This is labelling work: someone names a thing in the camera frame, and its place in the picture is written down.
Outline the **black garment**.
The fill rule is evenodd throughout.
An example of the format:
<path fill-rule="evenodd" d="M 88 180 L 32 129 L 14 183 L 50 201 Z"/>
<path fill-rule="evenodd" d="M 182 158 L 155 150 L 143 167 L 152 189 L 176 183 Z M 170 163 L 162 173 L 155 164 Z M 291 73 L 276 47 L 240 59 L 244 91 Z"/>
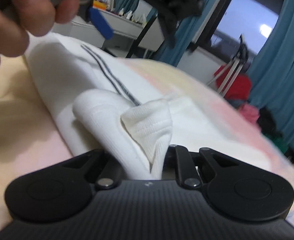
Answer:
<path fill-rule="evenodd" d="M 270 111 L 263 107 L 259 110 L 258 126 L 261 128 L 262 134 L 269 138 L 282 138 L 282 133 L 278 131 L 276 123 Z"/>

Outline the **pastel tie-dye bed sheet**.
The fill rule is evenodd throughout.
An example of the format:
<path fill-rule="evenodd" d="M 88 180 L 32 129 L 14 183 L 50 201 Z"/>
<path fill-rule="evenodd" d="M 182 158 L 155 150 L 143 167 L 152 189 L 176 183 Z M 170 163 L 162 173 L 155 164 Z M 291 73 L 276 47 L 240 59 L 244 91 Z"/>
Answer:
<path fill-rule="evenodd" d="M 149 95 L 185 95 L 210 116 L 229 142 L 262 153 L 272 172 L 294 188 L 294 165 L 213 90 L 190 75 L 151 60 L 117 61 L 117 76 L 149 85 Z M 6 186 L 16 177 L 71 157 L 39 97 L 24 58 L 3 57 L 0 66 L 0 230 L 11 222 L 4 203 Z M 288 215 L 294 225 L 294 204 Z"/>

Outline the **red garment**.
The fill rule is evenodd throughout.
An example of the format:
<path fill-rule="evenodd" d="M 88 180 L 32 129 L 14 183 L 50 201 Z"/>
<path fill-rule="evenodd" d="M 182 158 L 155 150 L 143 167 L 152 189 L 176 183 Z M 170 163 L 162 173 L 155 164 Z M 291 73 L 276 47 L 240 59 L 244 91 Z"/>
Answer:
<path fill-rule="evenodd" d="M 225 66 L 226 65 L 220 66 L 219 69 L 216 70 L 216 72 L 214 73 L 214 76 L 217 76 Z M 222 84 L 223 80 L 227 76 L 230 69 L 231 69 L 231 67 L 229 67 L 215 81 L 217 88 Z M 229 90 L 225 94 L 224 98 L 226 100 L 243 100 L 243 101 L 247 101 L 249 99 L 250 90 L 251 90 L 251 80 L 250 80 L 250 78 L 246 74 L 240 73 L 236 77 L 235 81 L 232 83 L 231 87 L 229 88 Z"/>

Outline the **white clothes rack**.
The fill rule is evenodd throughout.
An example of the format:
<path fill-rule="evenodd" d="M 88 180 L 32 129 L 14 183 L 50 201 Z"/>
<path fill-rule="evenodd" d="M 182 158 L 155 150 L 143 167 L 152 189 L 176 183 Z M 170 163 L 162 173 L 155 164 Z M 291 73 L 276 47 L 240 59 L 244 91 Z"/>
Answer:
<path fill-rule="evenodd" d="M 222 70 L 214 76 L 206 85 L 210 86 L 212 83 L 216 82 L 219 77 L 221 77 L 226 71 L 227 75 L 222 81 L 221 85 L 217 89 L 217 93 L 222 97 L 225 97 L 232 84 L 240 74 L 244 64 L 248 61 L 248 47 L 244 38 L 244 35 L 240 35 L 240 45 L 234 55 L 234 57 L 222 68 Z"/>

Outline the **white desk with black legs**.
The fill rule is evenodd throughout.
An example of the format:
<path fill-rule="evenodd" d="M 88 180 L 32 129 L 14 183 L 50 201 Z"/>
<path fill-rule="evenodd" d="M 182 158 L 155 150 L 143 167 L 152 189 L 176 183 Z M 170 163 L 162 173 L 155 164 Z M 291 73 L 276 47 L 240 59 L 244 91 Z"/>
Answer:
<path fill-rule="evenodd" d="M 143 48 L 146 53 L 155 52 L 164 41 L 155 16 L 141 25 L 106 10 L 98 10 L 113 29 L 110 40 L 105 40 L 90 20 L 84 20 L 80 16 L 67 24 L 54 25 L 53 32 L 87 42 L 120 57 L 132 57 L 138 48 Z"/>

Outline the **green garment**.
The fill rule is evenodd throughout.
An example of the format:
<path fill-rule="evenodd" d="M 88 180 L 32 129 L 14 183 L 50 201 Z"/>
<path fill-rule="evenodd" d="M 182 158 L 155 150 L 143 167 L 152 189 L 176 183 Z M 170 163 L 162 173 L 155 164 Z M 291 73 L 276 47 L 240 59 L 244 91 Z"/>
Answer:
<path fill-rule="evenodd" d="M 284 141 L 281 134 L 264 133 L 263 135 L 267 137 L 284 155 L 288 154 L 289 145 Z"/>

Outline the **teal curtain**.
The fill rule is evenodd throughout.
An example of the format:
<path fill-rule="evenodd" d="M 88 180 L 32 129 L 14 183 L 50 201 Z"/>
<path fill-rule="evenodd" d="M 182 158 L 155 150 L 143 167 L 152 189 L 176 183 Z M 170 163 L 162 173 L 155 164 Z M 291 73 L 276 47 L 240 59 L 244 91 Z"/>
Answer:
<path fill-rule="evenodd" d="M 203 16 L 184 20 L 178 28 L 176 46 L 161 45 L 154 59 L 178 65 L 217 1 L 205 0 Z M 255 57 L 249 76 L 253 84 L 251 103 L 271 111 L 277 128 L 294 150 L 294 0 L 284 0 L 275 28 Z"/>

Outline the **white knit garment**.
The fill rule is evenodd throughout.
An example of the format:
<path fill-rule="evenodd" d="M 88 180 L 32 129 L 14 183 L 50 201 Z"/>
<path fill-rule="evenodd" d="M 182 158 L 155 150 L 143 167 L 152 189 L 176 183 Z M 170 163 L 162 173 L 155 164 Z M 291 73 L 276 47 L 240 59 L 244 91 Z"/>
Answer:
<path fill-rule="evenodd" d="M 160 180 L 170 146 L 212 148 L 264 170 L 259 150 L 230 140 L 187 96 L 162 95 L 121 61 L 75 38 L 30 37 L 26 59 L 41 99 L 72 154 L 95 141 L 131 179 Z"/>

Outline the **pink garment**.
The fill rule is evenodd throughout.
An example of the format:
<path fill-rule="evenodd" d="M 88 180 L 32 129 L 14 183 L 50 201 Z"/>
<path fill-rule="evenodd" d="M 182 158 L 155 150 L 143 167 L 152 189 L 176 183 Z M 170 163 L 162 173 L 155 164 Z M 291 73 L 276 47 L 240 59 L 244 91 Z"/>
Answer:
<path fill-rule="evenodd" d="M 247 122 L 253 125 L 257 125 L 257 120 L 260 117 L 260 112 L 256 107 L 248 103 L 244 103 L 239 107 L 238 111 L 247 120 Z"/>

